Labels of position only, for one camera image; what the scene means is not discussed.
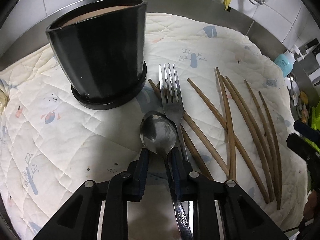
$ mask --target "quilted mat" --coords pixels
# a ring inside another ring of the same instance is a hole
[[[244,84],[246,79],[257,98],[261,91],[270,109],[282,160],[282,204],[266,204],[239,152],[236,152],[237,182],[281,228],[298,225],[306,201],[307,168],[286,147],[293,132],[289,93],[282,72],[241,33],[184,17],[149,13],[146,20],[144,60],[148,75],[159,82],[158,66],[175,63],[185,110],[228,161],[225,131],[206,104],[187,82],[190,78],[224,115],[215,67],[227,75],[251,109],[263,131],[256,106]],[[136,98],[115,109],[97,111],[81,106],[72,96],[70,83],[49,45],[0,72],[1,96],[1,196],[22,240],[32,239],[73,192],[86,180],[109,180],[126,170],[139,154],[140,122],[161,103],[146,83]],[[247,125],[228,94],[234,131],[266,181],[257,149]],[[183,122],[197,150],[216,181],[226,176],[195,133]],[[149,171],[146,193],[153,203],[129,204],[130,239],[178,239],[172,204],[164,202],[164,172]]]

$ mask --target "black ceramic pot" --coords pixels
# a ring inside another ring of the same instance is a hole
[[[147,3],[102,0],[83,5],[55,20],[46,30],[50,45],[84,106],[120,106],[143,88]]]

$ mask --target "pot rim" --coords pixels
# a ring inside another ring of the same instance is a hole
[[[65,28],[68,28],[68,27],[72,27],[72,26],[75,26],[75,25],[78,25],[78,24],[81,24],[87,20],[91,20],[91,19],[94,19],[94,18],[98,18],[100,16],[104,16],[106,14],[111,14],[111,13],[115,13],[115,12],[119,12],[119,11],[124,11],[124,10],[128,10],[128,9],[131,9],[131,8],[135,8],[135,7],[138,7],[140,5],[143,5],[143,4],[147,4],[146,1],[144,0],[131,0],[132,2],[135,1],[135,2],[139,2],[139,3],[134,3],[133,2],[133,5],[129,4],[129,1],[130,0],[126,0],[127,1],[127,4],[118,4],[118,5],[109,5],[109,6],[106,6],[106,7],[99,7],[99,8],[96,8],[95,10],[86,10],[86,7],[91,7],[93,6],[94,4],[99,4],[99,3],[110,3],[112,1],[116,1],[116,0],[99,0],[99,1],[95,1],[95,2],[92,2],[92,3],[87,3],[87,4],[84,4],[82,6],[79,6],[69,12],[67,12],[66,14],[60,16],[59,18],[57,18],[56,20],[54,20],[48,27],[47,29],[45,30],[46,33],[50,33],[52,31],[56,31],[56,30],[61,30],[61,29],[65,29]],[[130,7],[127,7],[127,8],[122,8],[122,9],[119,9],[119,10],[116,10],[116,11],[111,11],[111,12],[106,12],[106,13],[103,13],[103,14],[99,14],[99,15],[95,15],[95,16],[92,16],[92,17],[89,17],[89,18],[86,18],[86,19],[83,19],[81,21],[78,21],[78,22],[75,22],[75,23],[72,23],[72,24],[69,24],[69,25],[66,25],[66,26],[62,26],[63,24],[65,24],[67,21],[75,18],[75,17],[78,17],[82,14],[85,14],[85,13],[89,13],[89,12],[93,12],[93,11],[96,11],[96,10],[100,10],[100,9],[104,9],[104,8],[109,8],[109,7],[112,7],[112,6],[119,6],[119,5],[130,5]]]

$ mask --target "chopstick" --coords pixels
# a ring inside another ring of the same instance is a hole
[[[267,144],[262,136],[262,133],[258,127],[258,124],[255,120],[255,118],[253,117],[249,107],[247,106],[247,103],[244,101],[244,99],[242,98],[242,96],[240,95],[239,91],[236,89],[236,87],[234,86],[234,84],[231,82],[231,80],[226,77],[226,79],[228,80],[229,84],[231,85],[231,87],[233,88],[233,90],[235,91],[236,95],[238,96],[240,102],[242,103],[242,105],[244,106],[244,109],[247,111],[247,114],[249,116],[249,119],[253,125],[253,128],[254,130],[256,131],[257,133],[257,136],[258,136],[258,139],[261,143],[261,146],[262,146],[262,149],[263,149],[263,152],[264,152],[264,155],[266,156],[266,159],[267,159],[267,163],[268,163],[268,166],[269,166],[269,171],[270,171],[270,174],[271,174],[271,179],[272,179],[272,182],[273,182],[273,185],[275,187],[275,190],[276,190],[276,186],[275,186],[275,175],[274,175],[274,172],[273,172],[273,163],[272,163],[272,158],[271,158],[271,155],[270,155],[270,152],[269,152],[269,149],[267,147]]]
[[[260,141],[259,141],[259,138],[256,134],[256,131],[253,127],[253,124],[251,123],[250,119],[249,119],[249,116],[248,116],[248,113],[247,111],[245,110],[244,106],[242,105],[240,99],[238,98],[236,92],[233,90],[232,86],[229,84],[229,82],[223,77],[221,76],[223,82],[225,83],[227,89],[229,90],[233,100],[236,102],[243,118],[244,118],[244,121],[246,122],[247,126],[248,126],[248,129],[251,133],[251,136],[252,136],[252,139],[254,141],[254,144],[256,145],[256,148],[257,148],[257,151],[258,151],[258,155],[260,157],[260,160],[261,160],[261,164],[262,164],[262,169],[264,171],[264,174],[265,174],[265,177],[266,177],[266,182],[267,182],[267,188],[268,188],[268,192],[269,192],[269,198],[270,198],[270,201],[272,202],[273,201],[273,191],[272,191],[272,182],[271,182],[271,176],[270,176],[270,173],[269,173],[269,168],[268,168],[268,164],[267,164],[267,160],[266,160],[266,157],[263,153],[263,149],[262,149],[262,146],[260,144]]]
[[[206,176],[210,180],[214,180],[211,176],[210,171],[208,170],[207,166],[205,165],[203,159],[201,158],[199,152],[197,151],[195,145],[191,141],[189,135],[187,134],[186,130],[181,126],[182,134],[184,138],[184,142],[186,143],[187,148],[189,149],[189,152],[191,153],[193,159],[195,160],[197,166],[201,170],[201,173]]]
[[[209,109],[211,110],[213,115],[220,122],[220,124],[225,129],[225,131],[228,132],[227,122],[223,118],[223,116],[220,114],[220,112],[217,110],[217,108],[215,108],[215,106],[210,102],[210,100],[205,96],[205,94],[202,93],[202,91],[197,87],[197,85],[193,83],[193,81],[190,78],[188,78],[187,81],[194,88],[194,90],[198,93],[198,95],[202,98],[202,100],[206,103],[206,105],[209,107]],[[247,164],[249,170],[251,171],[251,174],[252,174],[254,180],[256,181],[256,183],[258,185],[258,188],[260,189],[260,192],[263,196],[264,201],[268,204],[270,202],[270,199],[269,199],[268,193],[263,185],[263,182],[262,182],[256,168],[254,167],[250,157],[248,156],[247,152],[245,151],[244,147],[242,146],[241,142],[239,141],[238,137],[236,136],[236,134],[235,134],[235,143],[236,143],[236,147],[238,148],[242,158],[244,159],[245,163]]]
[[[260,91],[259,91],[259,96],[260,96],[261,101],[263,103],[264,109],[267,113],[267,117],[268,117],[269,124],[271,127],[271,133],[273,136],[273,141],[274,141],[275,148],[276,148],[276,157],[277,157],[278,172],[279,172],[279,189],[278,189],[279,190],[279,201],[277,203],[277,210],[280,210],[281,198],[282,198],[282,167],[281,167],[281,156],[280,156],[279,142],[278,142],[278,138],[277,138],[277,134],[276,134],[275,125],[274,125],[273,120],[271,118],[270,111],[269,111],[267,104],[266,104],[266,101],[264,100]]]
[[[160,96],[160,90],[157,88],[157,86],[153,83],[151,79],[148,80],[151,87],[155,91],[155,94]],[[196,123],[192,120],[192,118],[187,114],[186,111],[184,111],[183,115],[184,120],[187,122],[187,124],[192,128],[192,130],[196,133],[196,135],[199,137],[199,139],[202,141],[202,143],[206,146],[208,151],[211,153],[212,157],[217,161],[219,166],[222,168],[223,172],[229,176],[229,168],[227,167],[226,163],[223,161],[217,150],[214,148],[214,146],[211,144],[211,142],[207,139],[207,137],[204,135],[204,133],[200,130],[200,128],[196,125]]]
[[[273,162],[274,177],[275,177],[275,181],[274,181],[273,187],[274,187],[274,190],[275,190],[276,201],[278,202],[279,201],[279,171],[278,171],[276,150],[275,150],[275,148],[273,146],[273,141],[272,141],[272,138],[271,138],[271,134],[270,134],[266,119],[265,119],[265,117],[264,117],[264,115],[262,113],[261,107],[260,107],[260,105],[258,103],[258,100],[257,100],[256,96],[254,95],[249,83],[246,80],[244,80],[244,83],[247,85],[248,90],[249,90],[249,92],[250,92],[250,94],[252,96],[252,99],[254,101],[254,104],[256,105],[258,114],[259,114],[260,119],[262,121],[262,125],[263,125],[263,128],[264,128],[264,131],[265,131],[266,136],[267,136],[267,141],[268,141],[268,144],[269,144],[270,154],[271,154],[271,158],[272,158],[272,162]]]
[[[226,112],[226,120],[227,120],[227,129],[228,129],[228,137],[229,137],[229,154],[230,154],[229,179],[233,179],[234,181],[236,181],[236,144],[235,144],[235,137],[234,137],[234,131],[233,131],[232,116],[231,116],[230,105],[227,98],[226,89],[223,85],[220,71],[217,67],[216,67],[216,71],[218,74],[218,79],[219,79],[222,98],[223,98],[223,105],[224,105],[224,110]]]

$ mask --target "spoon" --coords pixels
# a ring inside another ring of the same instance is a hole
[[[161,155],[164,159],[168,183],[172,185],[173,180],[169,171],[167,155],[177,141],[175,127],[165,115],[156,111],[150,111],[145,114],[141,121],[140,138],[143,145],[149,151]],[[177,199],[174,187],[171,186],[169,189],[181,239],[192,240],[192,233],[182,203]]]
[[[141,121],[140,138],[149,151],[161,155],[165,160],[176,144],[177,132],[163,114],[150,111]]]

